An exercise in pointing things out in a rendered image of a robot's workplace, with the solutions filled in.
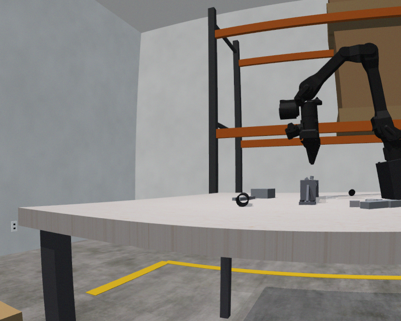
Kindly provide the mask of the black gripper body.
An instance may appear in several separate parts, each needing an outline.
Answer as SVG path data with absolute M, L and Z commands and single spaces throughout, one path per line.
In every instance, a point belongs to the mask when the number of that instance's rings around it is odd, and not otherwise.
M 318 130 L 318 117 L 316 116 L 305 116 L 302 117 L 301 122 L 303 122 L 304 130 L 299 133 L 299 139 L 302 140 L 319 140 L 319 130 Z

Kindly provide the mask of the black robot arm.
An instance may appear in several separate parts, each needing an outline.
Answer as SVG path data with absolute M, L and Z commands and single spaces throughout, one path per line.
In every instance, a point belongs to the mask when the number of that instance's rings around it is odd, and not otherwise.
M 345 62 L 362 63 L 370 85 L 375 116 L 371 119 L 372 131 L 384 144 L 383 152 L 386 161 L 401 159 L 401 130 L 393 124 L 387 110 L 383 87 L 378 69 L 378 48 L 373 43 L 365 43 L 350 47 L 341 47 L 339 51 L 314 75 L 302 81 L 299 91 L 292 100 L 280 100 L 279 117 L 281 120 L 296 119 L 301 107 L 301 118 L 316 116 L 317 105 L 322 101 L 316 97 L 313 99 L 323 83 Z M 305 102 L 306 101 L 306 102 Z M 303 122 L 294 125 L 289 123 L 285 129 L 287 138 L 293 139 L 304 130 Z

